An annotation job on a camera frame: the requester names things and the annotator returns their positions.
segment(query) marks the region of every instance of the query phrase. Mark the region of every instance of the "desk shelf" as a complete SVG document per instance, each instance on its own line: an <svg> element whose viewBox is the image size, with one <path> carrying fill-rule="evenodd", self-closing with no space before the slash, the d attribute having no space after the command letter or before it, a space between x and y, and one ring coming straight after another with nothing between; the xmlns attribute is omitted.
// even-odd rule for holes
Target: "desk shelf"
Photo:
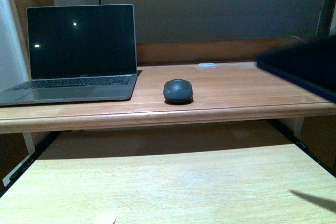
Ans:
<svg viewBox="0 0 336 224"><path fill-rule="evenodd" d="M193 85L194 102L164 103L171 79ZM105 129L336 114L336 105L257 69L254 62L139 68L129 101L0 108L0 132Z"/></svg>

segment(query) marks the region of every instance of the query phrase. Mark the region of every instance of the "gray wall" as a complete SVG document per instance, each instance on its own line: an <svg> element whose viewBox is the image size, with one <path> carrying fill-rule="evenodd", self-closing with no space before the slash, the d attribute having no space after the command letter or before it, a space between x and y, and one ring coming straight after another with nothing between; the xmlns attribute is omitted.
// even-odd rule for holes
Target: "gray wall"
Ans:
<svg viewBox="0 0 336 224"><path fill-rule="evenodd" d="M98 0L54 0L55 5ZM132 3L138 42L314 36L322 0L102 0Z"/></svg>
<svg viewBox="0 0 336 224"><path fill-rule="evenodd" d="M0 0L0 91L28 80L9 0Z"/></svg>

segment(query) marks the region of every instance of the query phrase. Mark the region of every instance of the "wireless mouse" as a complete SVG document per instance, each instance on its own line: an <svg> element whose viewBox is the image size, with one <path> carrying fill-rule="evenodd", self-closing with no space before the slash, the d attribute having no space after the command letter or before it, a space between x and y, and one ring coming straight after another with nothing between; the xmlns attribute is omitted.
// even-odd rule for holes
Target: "wireless mouse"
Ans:
<svg viewBox="0 0 336 224"><path fill-rule="evenodd" d="M163 96L168 104L188 104L193 101L193 88L186 80L170 80L164 85Z"/></svg>

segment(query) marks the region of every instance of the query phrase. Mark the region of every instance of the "black screen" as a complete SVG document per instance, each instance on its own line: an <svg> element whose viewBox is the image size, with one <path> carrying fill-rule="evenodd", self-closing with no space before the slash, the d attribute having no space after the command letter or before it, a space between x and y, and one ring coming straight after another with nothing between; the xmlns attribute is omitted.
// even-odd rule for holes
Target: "black screen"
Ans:
<svg viewBox="0 0 336 224"><path fill-rule="evenodd" d="M137 72L132 5L27 10L33 79Z"/></svg>

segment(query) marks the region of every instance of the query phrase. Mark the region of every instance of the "wooden shelf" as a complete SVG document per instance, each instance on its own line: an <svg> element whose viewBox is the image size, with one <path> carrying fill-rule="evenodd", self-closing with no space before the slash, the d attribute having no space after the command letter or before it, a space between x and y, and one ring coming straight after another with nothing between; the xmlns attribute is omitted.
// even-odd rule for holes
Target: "wooden shelf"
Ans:
<svg viewBox="0 0 336 224"><path fill-rule="evenodd" d="M333 223L335 178L287 143L264 121L63 132L0 199L1 221Z"/></svg>
<svg viewBox="0 0 336 224"><path fill-rule="evenodd" d="M0 108L0 132L103 129L329 115L336 105L257 69L254 62L139 68L132 99ZM164 103L166 81L191 82L194 102Z"/></svg>

